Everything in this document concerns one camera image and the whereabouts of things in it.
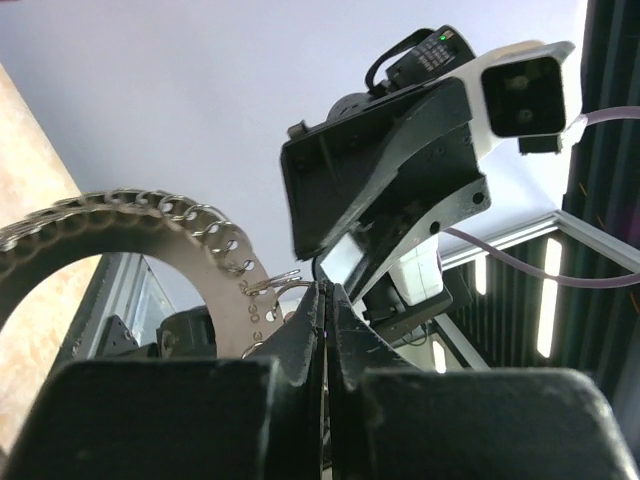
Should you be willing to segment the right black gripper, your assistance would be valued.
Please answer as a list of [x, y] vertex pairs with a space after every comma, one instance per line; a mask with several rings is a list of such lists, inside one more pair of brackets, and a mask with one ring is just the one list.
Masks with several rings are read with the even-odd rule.
[[369, 229], [363, 257], [344, 282], [362, 298], [403, 255], [491, 206], [458, 78], [410, 87], [325, 122], [280, 153], [293, 251], [310, 260], [355, 223]]

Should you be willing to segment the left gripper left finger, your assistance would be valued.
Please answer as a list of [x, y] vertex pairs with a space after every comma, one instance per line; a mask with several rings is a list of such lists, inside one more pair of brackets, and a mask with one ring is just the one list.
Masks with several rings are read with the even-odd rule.
[[304, 285], [293, 316], [250, 355], [271, 367], [261, 433], [264, 479], [322, 476], [325, 297], [319, 283]]

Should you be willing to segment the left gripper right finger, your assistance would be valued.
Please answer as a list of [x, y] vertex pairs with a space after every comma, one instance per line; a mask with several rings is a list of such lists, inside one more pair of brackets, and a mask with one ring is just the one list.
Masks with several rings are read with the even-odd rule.
[[327, 377], [334, 479], [379, 477], [379, 443], [391, 401], [375, 390], [377, 381], [411, 368], [357, 316], [343, 286], [333, 284], [327, 298]]

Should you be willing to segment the black key tag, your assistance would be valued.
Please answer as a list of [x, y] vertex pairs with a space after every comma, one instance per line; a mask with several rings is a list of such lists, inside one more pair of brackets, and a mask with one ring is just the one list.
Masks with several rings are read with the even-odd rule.
[[314, 276], [345, 285], [363, 257], [354, 236], [346, 233], [327, 253], [314, 260]]

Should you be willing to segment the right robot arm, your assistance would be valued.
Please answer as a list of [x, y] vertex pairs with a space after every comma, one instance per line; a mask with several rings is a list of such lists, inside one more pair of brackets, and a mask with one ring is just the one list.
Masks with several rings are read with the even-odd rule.
[[342, 284], [363, 297], [430, 237], [490, 206], [471, 133], [471, 107], [453, 71], [474, 53], [452, 27], [420, 29], [376, 62], [364, 93], [325, 122], [297, 124], [280, 155], [294, 252], [326, 276], [343, 239], [357, 248]]

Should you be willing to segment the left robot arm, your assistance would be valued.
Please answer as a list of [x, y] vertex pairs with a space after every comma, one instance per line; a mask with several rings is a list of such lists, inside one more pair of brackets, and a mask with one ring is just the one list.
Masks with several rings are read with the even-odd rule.
[[[98, 357], [213, 360], [221, 344], [206, 307], [177, 312], [137, 339], [117, 317], [108, 320]], [[363, 446], [364, 423], [355, 393], [364, 376], [377, 370], [407, 370], [404, 360], [363, 321], [339, 284], [311, 282], [297, 308], [271, 336], [247, 347], [244, 358], [278, 361], [295, 387], [309, 389], [308, 404], [318, 413], [309, 425], [319, 429], [321, 467], [334, 478]]]

